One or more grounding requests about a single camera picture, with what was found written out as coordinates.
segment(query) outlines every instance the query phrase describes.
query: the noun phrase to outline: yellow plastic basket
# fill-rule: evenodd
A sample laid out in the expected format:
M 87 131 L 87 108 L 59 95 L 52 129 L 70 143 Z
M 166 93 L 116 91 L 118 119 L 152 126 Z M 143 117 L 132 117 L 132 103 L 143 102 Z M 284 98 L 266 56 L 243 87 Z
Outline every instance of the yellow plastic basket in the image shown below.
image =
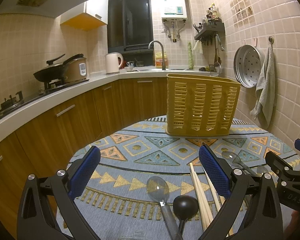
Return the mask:
M 166 133 L 177 136 L 228 135 L 240 83 L 227 78 L 167 74 Z

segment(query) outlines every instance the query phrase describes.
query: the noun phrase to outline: table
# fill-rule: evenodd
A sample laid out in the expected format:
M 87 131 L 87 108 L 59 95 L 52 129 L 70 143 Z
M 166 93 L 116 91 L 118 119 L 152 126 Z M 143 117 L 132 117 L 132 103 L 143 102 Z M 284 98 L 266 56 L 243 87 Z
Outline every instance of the table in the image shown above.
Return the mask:
M 167 135 L 165 124 L 166 116 L 135 123 L 87 145 L 70 160 L 71 164 L 82 158 L 92 145 L 101 150 L 100 164 L 82 196 L 74 202 L 102 240 L 170 240 L 158 204 L 146 193 L 146 182 L 151 176 L 162 177 L 169 186 L 170 205 L 178 195 L 196 197 L 190 162 L 215 216 L 212 193 L 198 159 L 202 142 L 208 144 L 218 157 L 222 157 L 222 151 L 237 153 L 254 171 L 258 165 L 264 165 L 274 181 L 277 181 L 277 176 L 264 160 L 269 150 L 285 159 L 295 170 L 300 170 L 300 157 L 296 152 L 271 133 L 247 122 L 233 119 L 228 136 L 205 138 Z M 238 230 L 246 209 L 243 203 L 233 226 L 234 232 Z M 57 221 L 62 231 L 71 235 L 59 211 Z M 185 240 L 197 240 L 202 233 L 197 214 L 186 223 L 183 236 Z

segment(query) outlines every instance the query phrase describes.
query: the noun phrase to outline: blue gripper pad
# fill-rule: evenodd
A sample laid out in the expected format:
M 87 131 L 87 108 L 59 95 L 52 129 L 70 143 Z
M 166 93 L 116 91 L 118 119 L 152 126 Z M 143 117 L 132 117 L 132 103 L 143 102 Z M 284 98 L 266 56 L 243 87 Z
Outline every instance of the blue gripper pad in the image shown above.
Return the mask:
M 75 160 L 68 169 L 68 196 L 74 200 L 81 196 L 91 175 L 100 163 L 101 153 L 98 147 L 92 146 L 82 159 Z
M 210 147 L 206 144 L 201 146 L 199 149 L 199 160 L 208 174 L 217 193 L 220 196 L 224 196 L 226 199 L 230 197 L 231 182 L 228 175 L 231 173 L 232 169 L 229 164 L 224 159 L 216 157 Z M 226 172 L 221 168 L 219 164 L 220 162 L 223 168 L 226 168 Z

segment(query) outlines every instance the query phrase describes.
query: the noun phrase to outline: water heater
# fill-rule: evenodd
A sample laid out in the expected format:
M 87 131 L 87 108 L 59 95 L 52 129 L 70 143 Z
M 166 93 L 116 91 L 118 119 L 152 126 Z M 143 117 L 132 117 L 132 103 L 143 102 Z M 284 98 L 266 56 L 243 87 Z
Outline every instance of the water heater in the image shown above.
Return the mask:
M 159 0 L 162 20 L 186 20 L 186 0 Z

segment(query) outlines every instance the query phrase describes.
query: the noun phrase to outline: white kettle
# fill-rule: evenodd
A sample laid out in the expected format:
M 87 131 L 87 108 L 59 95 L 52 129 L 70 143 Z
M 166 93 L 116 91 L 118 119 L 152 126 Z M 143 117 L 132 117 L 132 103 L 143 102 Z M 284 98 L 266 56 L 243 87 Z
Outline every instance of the white kettle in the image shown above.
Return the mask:
M 119 73 L 119 68 L 123 65 L 123 57 L 120 53 L 114 52 L 106 55 L 106 73 L 115 74 Z

